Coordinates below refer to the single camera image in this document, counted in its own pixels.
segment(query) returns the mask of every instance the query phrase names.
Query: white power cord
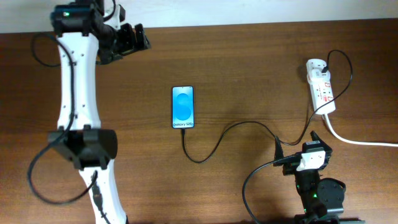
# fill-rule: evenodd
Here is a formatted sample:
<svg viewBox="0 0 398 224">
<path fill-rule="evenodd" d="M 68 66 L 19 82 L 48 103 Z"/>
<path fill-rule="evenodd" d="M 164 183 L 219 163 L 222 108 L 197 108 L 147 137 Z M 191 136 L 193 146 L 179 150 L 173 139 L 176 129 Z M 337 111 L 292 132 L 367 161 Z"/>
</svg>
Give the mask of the white power cord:
<svg viewBox="0 0 398 224">
<path fill-rule="evenodd" d="M 347 140 L 345 138 L 340 137 L 338 134 L 336 134 L 335 130 L 331 127 L 330 120 L 327 114 L 323 115 L 323 119 L 326 121 L 326 124 L 328 125 L 328 128 L 330 132 L 339 140 L 351 144 L 359 144 L 359 145 L 364 145 L 364 146 L 390 146 L 390 147 L 398 147 L 398 144 L 392 144 L 392 143 L 384 143 L 384 142 L 359 142 L 359 141 L 351 141 Z"/>
</svg>

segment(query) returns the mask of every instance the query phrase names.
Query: white power strip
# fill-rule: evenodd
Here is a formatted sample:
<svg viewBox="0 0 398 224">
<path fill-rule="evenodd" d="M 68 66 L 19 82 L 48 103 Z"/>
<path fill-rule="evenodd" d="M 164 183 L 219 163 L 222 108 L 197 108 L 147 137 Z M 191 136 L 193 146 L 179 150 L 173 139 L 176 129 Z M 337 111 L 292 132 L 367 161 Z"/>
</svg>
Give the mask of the white power strip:
<svg viewBox="0 0 398 224">
<path fill-rule="evenodd" d="M 310 59 L 307 62 L 307 80 L 311 88 L 313 109 L 317 110 L 325 103 L 333 99 L 333 92 L 330 84 L 330 72 L 322 73 L 326 62 L 321 59 Z M 331 102 L 320 108 L 316 114 L 328 114 L 336 110 L 335 102 Z"/>
</svg>

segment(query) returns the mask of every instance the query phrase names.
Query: smartphone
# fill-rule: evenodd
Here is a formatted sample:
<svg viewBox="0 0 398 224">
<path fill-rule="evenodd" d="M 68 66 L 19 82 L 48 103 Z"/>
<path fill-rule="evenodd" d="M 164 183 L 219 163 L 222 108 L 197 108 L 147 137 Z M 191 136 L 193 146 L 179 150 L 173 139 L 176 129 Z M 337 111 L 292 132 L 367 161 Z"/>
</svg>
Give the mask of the smartphone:
<svg viewBox="0 0 398 224">
<path fill-rule="evenodd" d="M 193 115 L 193 87 L 173 87 L 173 128 L 193 128 L 195 126 Z"/>
</svg>

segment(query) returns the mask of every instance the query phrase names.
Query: white background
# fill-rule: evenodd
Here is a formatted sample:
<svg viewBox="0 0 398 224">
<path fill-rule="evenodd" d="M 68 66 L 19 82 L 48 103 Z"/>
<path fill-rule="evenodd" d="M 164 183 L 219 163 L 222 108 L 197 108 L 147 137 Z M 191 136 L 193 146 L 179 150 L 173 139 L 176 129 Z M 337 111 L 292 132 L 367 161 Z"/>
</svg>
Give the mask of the white background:
<svg viewBox="0 0 398 224">
<path fill-rule="evenodd" d="M 0 32 L 50 31 L 50 13 L 72 0 L 1 0 Z M 398 0 L 120 0 L 144 27 L 398 17 Z M 111 0 L 106 0 L 111 7 Z"/>
</svg>

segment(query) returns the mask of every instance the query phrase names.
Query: brown wooden surface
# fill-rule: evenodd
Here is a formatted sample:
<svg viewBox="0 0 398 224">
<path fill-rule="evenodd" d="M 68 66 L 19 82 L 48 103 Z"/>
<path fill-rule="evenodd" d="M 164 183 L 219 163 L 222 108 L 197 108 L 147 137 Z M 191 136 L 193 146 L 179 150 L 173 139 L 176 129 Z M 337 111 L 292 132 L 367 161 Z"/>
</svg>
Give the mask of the brown wooden surface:
<svg viewBox="0 0 398 224">
<path fill-rule="evenodd" d="M 397 141 L 398 20 L 299 22 L 243 26 L 148 29 L 153 48 L 96 68 L 103 128 L 118 134 L 116 182 L 131 223 L 239 223 L 250 220 L 241 196 L 246 176 L 271 161 L 272 138 L 259 126 L 231 130 L 215 156 L 197 165 L 183 155 L 180 131 L 170 126 L 176 85 L 195 88 L 196 126 L 187 131 L 190 154 L 204 158 L 224 128 L 257 120 L 281 139 L 294 141 L 312 112 L 305 62 L 331 49 L 351 57 L 354 80 L 330 115 L 348 139 Z M 86 196 L 56 207 L 30 192 L 26 171 L 57 125 L 60 70 L 30 56 L 32 34 L 0 35 L 0 220 L 1 223 L 94 223 Z M 43 60 L 58 61 L 56 48 L 39 42 Z M 348 82 L 349 67 L 331 59 L 335 94 Z M 316 116 L 309 131 L 333 149 L 322 172 L 347 184 L 343 217 L 397 223 L 398 149 L 355 146 L 334 138 Z M 304 141 L 309 141 L 309 132 Z M 285 155 L 301 145 L 284 147 Z M 69 198 L 84 189 L 72 164 L 49 152 L 34 171 L 48 197 Z M 266 168 L 247 189 L 261 220 L 303 213 L 294 177 Z"/>
</svg>

